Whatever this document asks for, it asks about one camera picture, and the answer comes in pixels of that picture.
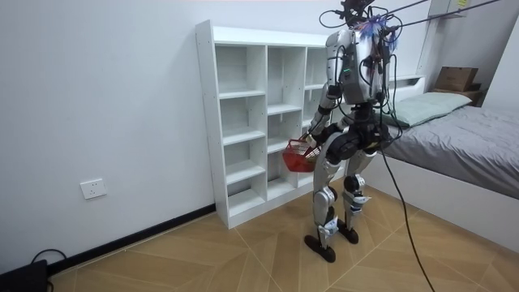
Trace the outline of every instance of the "wall socket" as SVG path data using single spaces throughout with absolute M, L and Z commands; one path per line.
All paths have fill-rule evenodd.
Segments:
M 106 187 L 103 179 L 96 179 L 91 182 L 82 182 L 80 184 L 81 191 L 86 200 L 98 197 L 100 195 L 106 195 Z

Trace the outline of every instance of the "white bookshelf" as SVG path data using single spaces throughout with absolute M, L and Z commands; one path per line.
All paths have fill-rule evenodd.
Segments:
M 229 228 L 312 190 L 313 174 L 288 171 L 282 150 L 317 110 L 326 38 L 197 25 L 214 196 Z

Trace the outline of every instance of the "baseboard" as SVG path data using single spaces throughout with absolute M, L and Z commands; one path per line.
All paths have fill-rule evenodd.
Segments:
M 50 264 L 47 268 L 47 273 L 50 276 L 53 276 L 57 273 L 60 273 L 61 271 L 64 271 L 68 268 L 75 267 L 78 264 L 85 263 L 89 260 L 94 260 L 97 257 L 100 257 L 102 255 L 109 254 L 110 252 L 119 250 L 123 247 L 127 247 L 131 244 L 137 243 L 139 241 L 145 240 L 146 238 L 152 237 L 153 235 L 160 234 L 162 232 L 165 232 L 167 230 L 170 230 L 172 228 L 175 228 L 177 226 L 180 226 L 182 224 L 185 224 L 189 221 L 193 221 L 196 218 L 208 215 L 210 213 L 215 212 L 216 206 L 215 204 L 210 204 L 209 206 L 200 208 L 198 210 L 195 210 L 193 212 L 189 212 L 187 214 L 181 215 L 179 217 L 176 217 L 174 219 L 162 222 L 160 224 L 157 224 L 155 226 L 149 227 L 145 230 L 141 230 L 139 232 L 136 232 L 134 234 L 130 234 L 128 236 L 125 236 L 120 239 L 116 239 L 113 242 L 103 244 L 99 247 L 94 247 L 91 250 L 81 252 L 77 255 L 73 255 L 69 258 L 66 258 L 64 260 L 60 260 L 58 262 L 55 262 L 53 264 Z

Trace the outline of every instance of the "gray mattress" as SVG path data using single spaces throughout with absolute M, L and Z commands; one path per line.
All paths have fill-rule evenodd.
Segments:
M 396 128 L 390 129 L 394 135 Z M 404 130 L 389 156 L 519 199 L 519 118 L 466 106 Z

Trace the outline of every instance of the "red basket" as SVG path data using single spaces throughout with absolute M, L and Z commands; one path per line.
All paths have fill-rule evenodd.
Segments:
M 283 151 L 283 160 L 290 171 L 308 173 L 314 171 L 319 153 L 319 148 L 313 148 L 305 140 L 291 139 Z

